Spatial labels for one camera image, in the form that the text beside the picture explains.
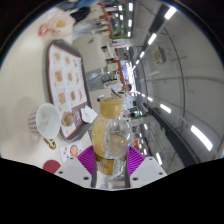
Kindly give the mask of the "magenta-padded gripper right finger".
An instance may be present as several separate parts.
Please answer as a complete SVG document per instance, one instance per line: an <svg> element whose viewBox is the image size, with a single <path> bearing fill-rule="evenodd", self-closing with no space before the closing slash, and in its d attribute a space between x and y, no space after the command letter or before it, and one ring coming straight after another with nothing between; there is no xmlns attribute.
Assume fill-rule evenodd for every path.
<svg viewBox="0 0 224 224"><path fill-rule="evenodd" d="M137 149L129 147L125 170L126 188L140 188L165 176L166 172L154 157L145 157Z"/></svg>

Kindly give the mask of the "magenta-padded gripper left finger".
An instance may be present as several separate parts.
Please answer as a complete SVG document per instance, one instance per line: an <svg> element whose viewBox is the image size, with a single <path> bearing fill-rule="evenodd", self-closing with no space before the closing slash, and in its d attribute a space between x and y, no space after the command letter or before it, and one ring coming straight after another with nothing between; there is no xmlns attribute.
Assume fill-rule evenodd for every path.
<svg viewBox="0 0 224 224"><path fill-rule="evenodd" d="M95 188L97 169L92 146L77 157L70 156L56 171L56 175L84 188Z"/></svg>

